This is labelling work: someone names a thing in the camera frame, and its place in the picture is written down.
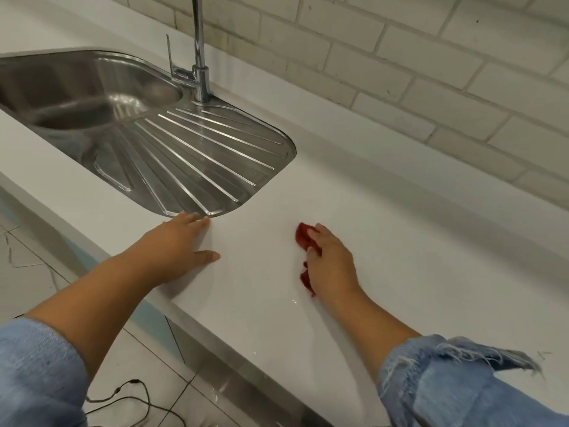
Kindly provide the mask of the person's right hand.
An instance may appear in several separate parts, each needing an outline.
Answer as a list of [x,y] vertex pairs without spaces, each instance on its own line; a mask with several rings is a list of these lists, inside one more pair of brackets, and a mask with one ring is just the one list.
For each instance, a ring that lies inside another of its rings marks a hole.
[[318,299],[327,306],[347,302],[362,294],[352,253],[331,232],[329,273],[309,273],[310,283]]

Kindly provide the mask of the person's left hand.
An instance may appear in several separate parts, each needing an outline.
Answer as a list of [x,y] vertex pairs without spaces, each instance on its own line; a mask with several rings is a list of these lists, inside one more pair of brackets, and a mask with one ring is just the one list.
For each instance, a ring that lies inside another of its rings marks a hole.
[[125,260],[152,287],[174,281],[198,268],[191,267],[191,255],[209,226],[209,217],[181,212],[145,233],[124,252]]

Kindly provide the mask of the red cleaning cloth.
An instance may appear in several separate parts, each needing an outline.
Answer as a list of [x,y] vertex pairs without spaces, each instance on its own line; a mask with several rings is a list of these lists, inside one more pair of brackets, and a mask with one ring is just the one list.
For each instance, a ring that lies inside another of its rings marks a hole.
[[[302,248],[302,250],[307,251],[309,248],[313,248],[317,251],[319,256],[322,255],[322,249],[318,246],[318,244],[309,236],[308,231],[314,230],[317,231],[315,227],[307,225],[306,223],[301,222],[295,232],[295,241],[296,243]],[[308,270],[308,263],[307,261],[303,262],[303,271],[300,275],[301,282],[303,286],[309,291],[311,297],[315,297],[316,293],[314,292],[312,285],[309,279],[309,270]]]

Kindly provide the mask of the person's right forearm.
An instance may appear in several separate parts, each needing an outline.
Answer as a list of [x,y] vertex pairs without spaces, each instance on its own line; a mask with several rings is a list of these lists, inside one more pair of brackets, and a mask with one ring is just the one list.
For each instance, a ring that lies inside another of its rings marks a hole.
[[356,286],[316,290],[327,311],[351,338],[368,373],[377,379],[395,347],[421,334],[392,316]]

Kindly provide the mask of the person's left forearm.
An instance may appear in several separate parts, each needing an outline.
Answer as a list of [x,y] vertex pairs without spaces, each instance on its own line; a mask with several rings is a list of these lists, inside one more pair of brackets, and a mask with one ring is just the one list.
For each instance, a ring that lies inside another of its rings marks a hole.
[[81,356],[92,381],[124,325],[155,285],[150,268],[122,253],[41,302],[25,318],[65,338]]

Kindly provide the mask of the stainless steel sink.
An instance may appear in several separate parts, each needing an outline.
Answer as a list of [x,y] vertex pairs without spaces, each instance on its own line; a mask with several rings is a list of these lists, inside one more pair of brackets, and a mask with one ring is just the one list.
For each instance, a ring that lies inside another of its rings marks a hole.
[[1,57],[0,110],[163,216],[227,214],[296,157],[281,130],[114,51]]

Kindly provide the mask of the chrome kitchen faucet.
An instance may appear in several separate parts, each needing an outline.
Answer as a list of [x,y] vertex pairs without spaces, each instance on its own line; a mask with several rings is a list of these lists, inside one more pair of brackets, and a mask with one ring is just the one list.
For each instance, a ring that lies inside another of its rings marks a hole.
[[195,28],[195,64],[190,71],[176,66],[172,60],[170,37],[166,35],[170,77],[174,83],[194,88],[194,100],[205,104],[210,101],[211,95],[210,70],[205,62],[203,0],[192,0],[192,9]]

